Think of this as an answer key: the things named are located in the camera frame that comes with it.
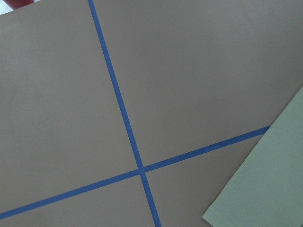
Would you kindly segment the olive green long-sleeve shirt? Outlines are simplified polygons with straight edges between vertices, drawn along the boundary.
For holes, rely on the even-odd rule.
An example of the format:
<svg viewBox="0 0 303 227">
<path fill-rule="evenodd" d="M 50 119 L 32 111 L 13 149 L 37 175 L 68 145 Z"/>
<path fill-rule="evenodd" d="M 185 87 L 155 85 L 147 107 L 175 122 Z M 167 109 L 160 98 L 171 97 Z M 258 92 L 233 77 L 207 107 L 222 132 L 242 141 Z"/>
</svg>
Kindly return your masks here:
<svg viewBox="0 0 303 227">
<path fill-rule="evenodd" d="M 202 217 L 214 227 L 302 226 L 302 91 L 261 137 Z"/>
</svg>

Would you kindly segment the red object at corner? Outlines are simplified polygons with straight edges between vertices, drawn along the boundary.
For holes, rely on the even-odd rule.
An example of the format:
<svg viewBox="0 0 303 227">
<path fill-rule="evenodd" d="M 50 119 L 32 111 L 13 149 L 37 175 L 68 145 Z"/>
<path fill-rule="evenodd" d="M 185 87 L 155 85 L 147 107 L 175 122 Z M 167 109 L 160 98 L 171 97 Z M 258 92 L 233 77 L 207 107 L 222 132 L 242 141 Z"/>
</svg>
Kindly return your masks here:
<svg viewBox="0 0 303 227">
<path fill-rule="evenodd" d="M 34 0 L 4 0 L 4 2 L 13 10 L 33 4 Z"/>
</svg>

